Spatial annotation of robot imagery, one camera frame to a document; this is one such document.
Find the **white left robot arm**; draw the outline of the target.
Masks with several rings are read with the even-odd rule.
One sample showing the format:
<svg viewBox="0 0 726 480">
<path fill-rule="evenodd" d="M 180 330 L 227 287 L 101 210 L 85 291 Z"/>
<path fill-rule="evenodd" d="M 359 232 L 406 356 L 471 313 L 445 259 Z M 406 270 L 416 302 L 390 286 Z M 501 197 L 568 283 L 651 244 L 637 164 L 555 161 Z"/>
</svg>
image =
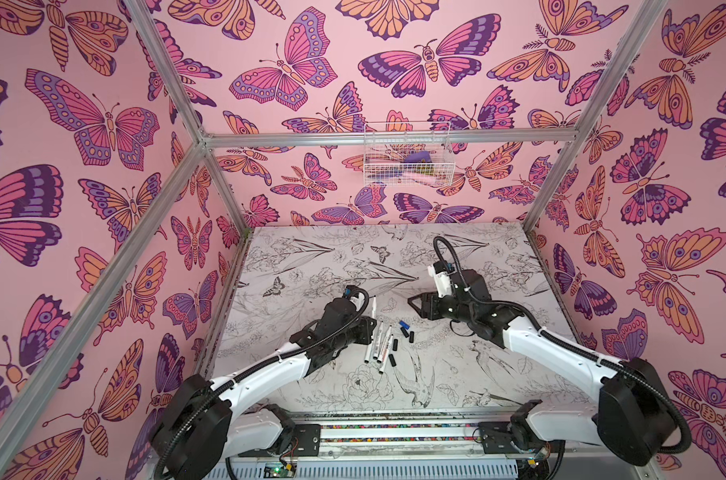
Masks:
<svg viewBox="0 0 726 480">
<path fill-rule="evenodd" d="M 150 431 L 158 456 L 155 479 L 201 479 L 216 464 L 252 450 L 281 454 L 293 421 L 275 406 L 252 412 L 258 401 L 335 360 L 348 346 L 373 340 L 368 292 L 350 285 L 326 304 L 320 318 L 294 333 L 274 353 L 239 371 L 184 380 Z"/>
</svg>

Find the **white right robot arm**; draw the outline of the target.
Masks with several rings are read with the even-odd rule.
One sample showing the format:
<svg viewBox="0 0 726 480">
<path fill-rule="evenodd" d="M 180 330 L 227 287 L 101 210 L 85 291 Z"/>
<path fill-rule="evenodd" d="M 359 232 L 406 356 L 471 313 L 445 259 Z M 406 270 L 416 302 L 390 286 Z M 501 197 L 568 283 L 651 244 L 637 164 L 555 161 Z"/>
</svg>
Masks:
<svg viewBox="0 0 726 480">
<path fill-rule="evenodd" d="M 691 431 L 654 367 L 599 354 L 540 325 L 524 306 L 492 299 L 473 270 L 431 271 L 436 289 L 408 298 L 426 320 L 449 320 L 498 348 L 522 355 L 576 386 L 588 403 L 530 400 L 510 417 L 502 437 L 520 452 L 546 444 L 602 446 L 618 459 L 644 466 L 660 453 L 691 446 Z"/>
</svg>

